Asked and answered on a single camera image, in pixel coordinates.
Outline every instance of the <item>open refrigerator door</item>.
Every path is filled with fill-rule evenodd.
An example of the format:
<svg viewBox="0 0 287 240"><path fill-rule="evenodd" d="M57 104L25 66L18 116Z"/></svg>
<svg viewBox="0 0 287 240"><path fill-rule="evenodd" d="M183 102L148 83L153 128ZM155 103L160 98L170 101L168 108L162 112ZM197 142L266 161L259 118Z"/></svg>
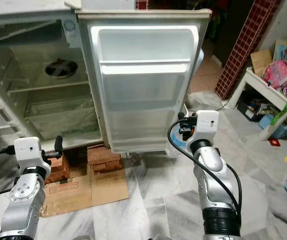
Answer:
<svg viewBox="0 0 287 240"><path fill-rule="evenodd" d="M77 16L94 105L111 150L164 150L203 56L211 11L83 10Z"/></svg>

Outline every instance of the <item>pink bag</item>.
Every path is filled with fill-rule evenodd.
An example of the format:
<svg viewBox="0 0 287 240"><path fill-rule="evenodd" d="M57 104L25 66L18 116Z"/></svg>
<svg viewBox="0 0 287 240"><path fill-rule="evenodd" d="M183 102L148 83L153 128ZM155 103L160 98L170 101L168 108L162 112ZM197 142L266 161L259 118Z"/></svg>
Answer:
<svg viewBox="0 0 287 240"><path fill-rule="evenodd" d="M262 79L277 91L287 95L287 60L278 60L264 71Z"/></svg>

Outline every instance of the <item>marble floor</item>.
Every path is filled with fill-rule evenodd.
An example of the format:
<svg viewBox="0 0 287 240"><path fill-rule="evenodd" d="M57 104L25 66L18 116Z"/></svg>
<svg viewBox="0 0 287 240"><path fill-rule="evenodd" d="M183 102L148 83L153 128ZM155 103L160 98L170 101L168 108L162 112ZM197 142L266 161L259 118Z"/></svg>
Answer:
<svg viewBox="0 0 287 240"><path fill-rule="evenodd" d="M217 109L212 92L188 97L194 110ZM243 240L287 240L287 225L272 212L287 216L287 140L280 147L259 141L261 130L236 109L221 109L214 144L239 174ZM0 137L0 147L13 135ZM204 229L193 163L165 152L127 155L124 159L129 199L39 220L37 240L147 240L159 234L173 240L202 240ZM18 174L13 156L0 156L0 190ZM234 189L237 184L230 174ZM0 196L0 218L7 206Z"/></svg>

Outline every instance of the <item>box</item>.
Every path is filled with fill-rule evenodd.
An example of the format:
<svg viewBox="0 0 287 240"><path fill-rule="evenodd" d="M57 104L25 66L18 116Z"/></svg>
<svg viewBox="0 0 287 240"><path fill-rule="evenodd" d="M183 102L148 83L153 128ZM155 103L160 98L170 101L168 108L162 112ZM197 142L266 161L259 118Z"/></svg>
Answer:
<svg viewBox="0 0 287 240"><path fill-rule="evenodd" d="M259 126L262 129L265 129L273 120L273 116L271 114L266 114L264 117L260 120ZM274 139L281 139L287 136L287 126L281 124L278 129L271 135L271 138Z"/></svg>
<svg viewBox="0 0 287 240"><path fill-rule="evenodd" d="M40 211L42 217L69 213L129 197L124 169L100 173L94 172L91 165L86 164L86 170L85 175L49 183L44 187L46 198ZM75 169L74 172L83 171L84 169Z"/></svg>
<svg viewBox="0 0 287 240"><path fill-rule="evenodd" d="M272 55L269 49L253 52L250 54L254 74L259 78L262 77L263 72L273 62Z"/></svg>

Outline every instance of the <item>sticker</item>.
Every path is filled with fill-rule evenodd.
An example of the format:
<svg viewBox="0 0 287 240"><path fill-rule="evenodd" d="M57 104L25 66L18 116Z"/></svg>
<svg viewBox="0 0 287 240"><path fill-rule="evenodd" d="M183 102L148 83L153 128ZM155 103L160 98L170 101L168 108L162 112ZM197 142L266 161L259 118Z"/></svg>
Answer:
<svg viewBox="0 0 287 240"><path fill-rule="evenodd" d="M248 109L247 111L245 111L245 114L248 116L248 118L252 118L255 114L250 110Z"/></svg>

